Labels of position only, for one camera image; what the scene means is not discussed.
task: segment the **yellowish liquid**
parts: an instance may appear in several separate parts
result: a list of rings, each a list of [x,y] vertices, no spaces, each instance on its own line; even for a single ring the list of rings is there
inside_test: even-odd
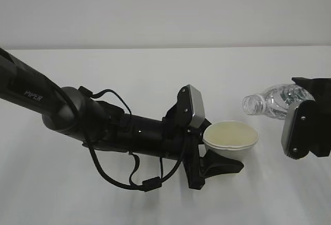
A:
[[[221,122],[208,127],[203,139],[217,146],[249,146],[257,141],[259,135],[250,126],[236,122]]]

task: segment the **black robotic arm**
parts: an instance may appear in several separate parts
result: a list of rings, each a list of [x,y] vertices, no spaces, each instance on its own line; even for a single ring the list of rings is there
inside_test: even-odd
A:
[[[161,120],[126,114],[123,109],[94,99],[105,90],[93,94],[84,87],[60,88],[43,74],[0,49],[0,98],[42,114],[44,124],[83,142],[88,147],[100,175],[118,187],[149,191],[161,187],[183,162],[189,188],[201,189],[211,176],[238,173],[244,165],[212,151],[199,155],[199,144],[210,122],[205,119],[200,92],[191,85],[184,86],[177,95],[176,104]],[[176,160],[166,175],[130,185],[110,178],[102,169],[95,150],[147,154]]]

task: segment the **white wall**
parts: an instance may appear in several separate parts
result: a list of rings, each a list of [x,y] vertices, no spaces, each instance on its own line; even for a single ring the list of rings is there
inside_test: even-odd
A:
[[[331,45],[330,0],[0,0],[7,49]]]

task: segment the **robotic arm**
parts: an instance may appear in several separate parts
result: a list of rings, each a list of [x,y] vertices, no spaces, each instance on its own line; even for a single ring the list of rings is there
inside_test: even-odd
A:
[[[282,134],[282,146],[293,159],[312,152],[327,157],[331,152],[329,130],[331,124],[331,79],[292,78],[315,99],[290,105]]]
[[[104,101],[95,101],[103,94],[115,94],[128,108]],[[84,87],[60,88],[46,76],[0,49],[0,98],[42,114],[42,120],[51,130],[83,142],[92,156],[100,175],[124,189],[150,191],[162,186],[183,163],[189,188],[201,189],[211,176],[238,173],[244,165],[224,158],[212,151],[199,155],[199,144],[210,122],[205,118],[201,93],[192,85],[184,86],[177,95],[176,104],[161,121],[131,114],[129,107],[111,89],[93,94]],[[136,166],[139,158],[134,153],[176,160],[166,175],[130,185],[110,178],[102,169],[95,150],[129,152]]]

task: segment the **white bowl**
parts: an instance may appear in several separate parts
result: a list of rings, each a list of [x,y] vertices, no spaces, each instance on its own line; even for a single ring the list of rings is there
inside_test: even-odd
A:
[[[206,150],[235,160],[243,160],[257,143],[258,132],[245,123],[223,121],[210,125],[204,132]]]

